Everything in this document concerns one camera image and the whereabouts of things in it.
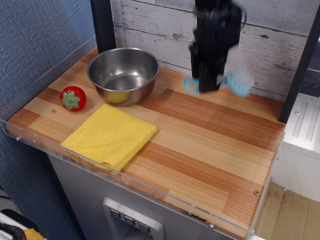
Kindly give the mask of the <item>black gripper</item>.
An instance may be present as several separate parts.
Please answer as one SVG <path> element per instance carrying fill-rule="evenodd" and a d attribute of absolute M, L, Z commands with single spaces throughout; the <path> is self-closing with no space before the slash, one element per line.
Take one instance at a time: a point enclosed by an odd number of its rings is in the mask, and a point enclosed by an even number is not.
<path fill-rule="evenodd" d="M 243 7 L 238 4 L 196 4 L 196 28 L 189 46 L 191 71 L 201 93 L 218 90 L 231 48 L 239 44 Z"/>

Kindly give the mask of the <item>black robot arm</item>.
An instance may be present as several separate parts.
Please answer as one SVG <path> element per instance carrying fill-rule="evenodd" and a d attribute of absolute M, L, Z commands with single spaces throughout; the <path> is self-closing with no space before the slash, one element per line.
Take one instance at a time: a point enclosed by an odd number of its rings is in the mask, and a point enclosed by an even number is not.
<path fill-rule="evenodd" d="M 201 93 L 220 88 L 229 50 L 239 44 L 243 9 L 231 0 L 196 0 L 196 28 L 189 46 L 191 73 Z"/>

